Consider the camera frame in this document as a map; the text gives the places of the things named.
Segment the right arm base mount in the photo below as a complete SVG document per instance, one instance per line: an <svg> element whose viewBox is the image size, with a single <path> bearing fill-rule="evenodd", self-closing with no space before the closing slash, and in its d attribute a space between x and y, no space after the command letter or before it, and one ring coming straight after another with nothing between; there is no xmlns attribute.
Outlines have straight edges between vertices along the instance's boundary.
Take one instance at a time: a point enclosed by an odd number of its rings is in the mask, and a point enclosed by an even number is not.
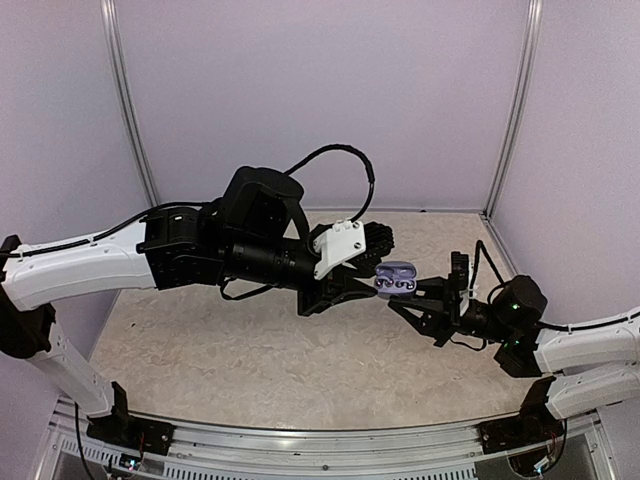
<svg viewBox="0 0 640 480"><path fill-rule="evenodd" d="M553 380L554 377L547 377L534 382L515 415L477 425L484 454L517 449L565 434L565 420L555 418L546 407Z"/></svg>

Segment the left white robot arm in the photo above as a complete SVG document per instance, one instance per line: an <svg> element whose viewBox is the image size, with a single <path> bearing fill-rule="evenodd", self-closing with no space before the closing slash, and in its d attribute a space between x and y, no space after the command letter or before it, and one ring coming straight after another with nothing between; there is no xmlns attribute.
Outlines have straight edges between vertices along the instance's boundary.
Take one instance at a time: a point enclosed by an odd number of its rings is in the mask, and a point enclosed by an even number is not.
<svg viewBox="0 0 640 480"><path fill-rule="evenodd" d="M102 233L1 248L1 349L52 377L121 445L140 434L124 391L105 381L68 344L54 303L109 290L223 287L235 279L297 293L302 316L369 298L367 283L393 248L377 222L340 220L311 227L302 186L268 168L244 166L210 202L175 202L135 215Z"/></svg>

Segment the grey oval earbud case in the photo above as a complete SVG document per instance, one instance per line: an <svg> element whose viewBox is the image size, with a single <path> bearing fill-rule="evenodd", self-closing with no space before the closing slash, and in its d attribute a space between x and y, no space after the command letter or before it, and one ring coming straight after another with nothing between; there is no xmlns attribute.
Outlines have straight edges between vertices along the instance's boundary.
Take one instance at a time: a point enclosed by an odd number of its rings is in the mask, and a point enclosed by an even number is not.
<svg viewBox="0 0 640 480"><path fill-rule="evenodd" d="M416 277L417 269L409 262L382 262L375 267L374 286L381 298L406 297L416 291Z"/></svg>

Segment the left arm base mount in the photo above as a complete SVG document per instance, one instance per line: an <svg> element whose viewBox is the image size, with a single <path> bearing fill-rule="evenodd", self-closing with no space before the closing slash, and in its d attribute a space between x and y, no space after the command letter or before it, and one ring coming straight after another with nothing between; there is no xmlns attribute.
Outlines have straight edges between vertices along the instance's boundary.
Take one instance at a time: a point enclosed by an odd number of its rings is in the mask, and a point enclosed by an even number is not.
<svg viewBox="0 0 640 480"><path fill-rule="evenodd" d="M167 456L175 426L169 422L132 415L125 390L111 383L113 402L104 416L88 416L87 435L112 445L136 450L140 454Z"/></svg>

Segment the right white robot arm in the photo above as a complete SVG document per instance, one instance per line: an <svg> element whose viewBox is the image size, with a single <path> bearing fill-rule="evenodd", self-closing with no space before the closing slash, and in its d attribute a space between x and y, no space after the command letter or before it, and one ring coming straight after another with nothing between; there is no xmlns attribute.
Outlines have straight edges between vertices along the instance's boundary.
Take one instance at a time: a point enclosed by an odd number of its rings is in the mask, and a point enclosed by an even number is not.
<svg viewBox="0 0 640 480"><path fill-rule="evenodd" d="M411 296L388 305L442 347L461 334L494 343L494 359L509 376L533 384L511 433L535 442L551 420L560 421L639 395L639 311L595 321L556 325L542 321L547 299L529 276L518 275L479 301L459 281L422 280Z"/></svg>

